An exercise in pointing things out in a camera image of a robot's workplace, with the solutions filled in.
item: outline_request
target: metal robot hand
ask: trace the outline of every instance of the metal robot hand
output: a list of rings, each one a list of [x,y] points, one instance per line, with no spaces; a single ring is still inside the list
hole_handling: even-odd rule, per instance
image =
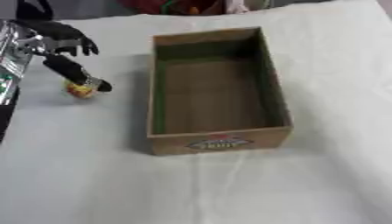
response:
[[[0,105],[8,104],[25,75],[33,55],[45,57],[44,65],[71,82],[100,92],[112,87],[92,77],[81,65],[62,53],[98,54],[97,45],[81,31],[54,21],[3,21],[0,30]]]

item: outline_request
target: white table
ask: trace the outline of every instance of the white table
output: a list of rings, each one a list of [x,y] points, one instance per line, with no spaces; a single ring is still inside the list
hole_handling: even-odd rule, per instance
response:
[[[0,150],[1,224],[392,221],[392,24],[374,0],[69,23],[115,90],[76,101],[35,61]],[[295,124],[282,149],[146,154],[151,35],[258,25]]]

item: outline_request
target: printed logo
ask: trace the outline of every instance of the printed logo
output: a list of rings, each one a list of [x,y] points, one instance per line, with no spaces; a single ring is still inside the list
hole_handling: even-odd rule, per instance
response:
[[[245,144],[251,144],[252,141],[243,140],[236,136],[218,135],[213,136],[213,139],[202,140],[196,143],[191,143],[187,147],[195,150],[217,151],[231,149]]]

